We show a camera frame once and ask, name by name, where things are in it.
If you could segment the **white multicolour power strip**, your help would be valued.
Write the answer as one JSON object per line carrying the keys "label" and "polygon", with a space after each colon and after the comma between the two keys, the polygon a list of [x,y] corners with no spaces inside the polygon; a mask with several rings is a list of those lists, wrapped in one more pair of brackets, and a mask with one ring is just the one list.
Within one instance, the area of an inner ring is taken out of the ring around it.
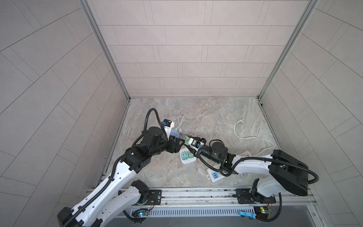
{"label": "white multicolour power strip", "polygon": [[[247,157],[251,157],[252,154],[249,151],[243,152],[241,153],[242,156],[247,156]],[[210,180],[211,182],[215,183],[219,180],[222,180],[223,178],[225,178],[225,176],[221,175],[220,173],[208,168],[207,169],[207,179]]]}

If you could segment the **blue square power socket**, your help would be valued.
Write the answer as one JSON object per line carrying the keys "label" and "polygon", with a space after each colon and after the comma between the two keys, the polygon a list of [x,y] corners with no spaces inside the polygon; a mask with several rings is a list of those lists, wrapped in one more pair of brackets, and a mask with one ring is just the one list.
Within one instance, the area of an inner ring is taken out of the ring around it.
{"label": "blue square power socket", "polygon": [[180,133],[174,129],[171,129],[170,135],[176,138],[180,138]]}

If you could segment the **green plug adapter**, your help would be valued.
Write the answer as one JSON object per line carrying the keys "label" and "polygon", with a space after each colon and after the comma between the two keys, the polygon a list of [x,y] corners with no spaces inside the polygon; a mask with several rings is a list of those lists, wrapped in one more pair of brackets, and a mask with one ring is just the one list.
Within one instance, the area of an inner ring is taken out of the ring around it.
{"label": "green plug adapter", "polygon": [[188,145],[190,143],[191,138],[188,136],[184,137],[184,144]]}

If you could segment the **teal plug adapter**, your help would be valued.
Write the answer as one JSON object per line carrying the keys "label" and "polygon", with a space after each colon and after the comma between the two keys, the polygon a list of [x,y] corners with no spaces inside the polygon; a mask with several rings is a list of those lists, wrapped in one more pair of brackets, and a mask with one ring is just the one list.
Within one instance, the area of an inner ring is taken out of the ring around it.
{"label": "teal plug adapter", "polygon": [[181,153],[181,159],[182,160],[187,160],[188,159],[188,152]]}

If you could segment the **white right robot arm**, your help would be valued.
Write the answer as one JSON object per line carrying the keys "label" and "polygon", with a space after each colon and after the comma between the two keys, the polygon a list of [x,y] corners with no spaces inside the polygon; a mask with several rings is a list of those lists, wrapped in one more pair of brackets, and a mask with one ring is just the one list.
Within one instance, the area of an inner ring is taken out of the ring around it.
{"label": "white right robot arm", "polygon": [[265,175],[255,179],[249,194],[254,200],[269,198],[282,192],[307,196],[308,186],[319,181],[319,176],[303,162],[275,149],[265,156],[239,156],[228,152],[221,140],[210,145],[202,142],[191,144],[196,157],[211,170],[211,179],[255,173]]}

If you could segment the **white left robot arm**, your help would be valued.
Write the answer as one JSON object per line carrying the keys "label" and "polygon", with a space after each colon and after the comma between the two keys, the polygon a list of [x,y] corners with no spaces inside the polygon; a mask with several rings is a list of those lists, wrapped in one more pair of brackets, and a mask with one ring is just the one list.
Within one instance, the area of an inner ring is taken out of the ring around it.
{"label": "white left robot arm", "polygon": [[131,205],[147,200],[149,187],[141,180],[133,182],[117,198],[113,196],[148,165],[153,156],[164,151],[180,151],[184,140],[168,134],[161,121],[158,124],[158,127],[148,128],[145,123],[142,134],[117,158],[111,174],[80,203],[58,213],[61,227],[103,227]]}

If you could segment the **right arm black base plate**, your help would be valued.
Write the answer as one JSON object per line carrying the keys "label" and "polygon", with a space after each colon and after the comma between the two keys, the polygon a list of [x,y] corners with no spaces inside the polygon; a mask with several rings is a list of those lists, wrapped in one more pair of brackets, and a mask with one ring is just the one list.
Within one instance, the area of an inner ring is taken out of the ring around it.
{"label": "right arm black base plate", "polygon": [[276,203],[274,196],[265,197],[252,189],[236,189],[235,194],[232,195],[238,200],[239,204],[268,204]]}

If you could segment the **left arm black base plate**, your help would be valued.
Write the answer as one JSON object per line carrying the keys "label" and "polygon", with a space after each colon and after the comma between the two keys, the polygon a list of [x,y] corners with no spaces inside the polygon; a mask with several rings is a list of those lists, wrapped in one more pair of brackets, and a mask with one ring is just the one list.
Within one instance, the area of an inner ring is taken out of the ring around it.
{"label": "left arm black base plate", "polygon": [[151,206],[151,205],[160,205],[162,198],[162,190],[149,190],[147,200],[143,205]]}

